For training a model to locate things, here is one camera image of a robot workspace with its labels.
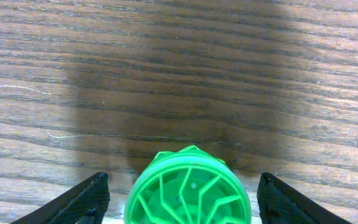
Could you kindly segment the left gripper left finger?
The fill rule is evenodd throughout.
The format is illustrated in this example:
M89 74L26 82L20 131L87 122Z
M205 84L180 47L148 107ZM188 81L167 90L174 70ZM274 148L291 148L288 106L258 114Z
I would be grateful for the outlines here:
M101 224L109 201L108 174L97 172L12 224Z

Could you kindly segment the green ribbed plastic wheel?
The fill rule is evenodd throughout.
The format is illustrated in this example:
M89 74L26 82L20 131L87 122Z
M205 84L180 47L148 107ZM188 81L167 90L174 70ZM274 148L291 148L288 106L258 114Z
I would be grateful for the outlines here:
M226 163L195 145L160 151L129 192L124 223L250 224L241 181Z

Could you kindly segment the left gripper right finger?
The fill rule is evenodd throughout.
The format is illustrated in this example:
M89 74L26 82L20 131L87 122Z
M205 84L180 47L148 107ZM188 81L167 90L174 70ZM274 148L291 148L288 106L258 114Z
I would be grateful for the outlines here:
M351 224L269 172L260 177L257 201L263 224Z

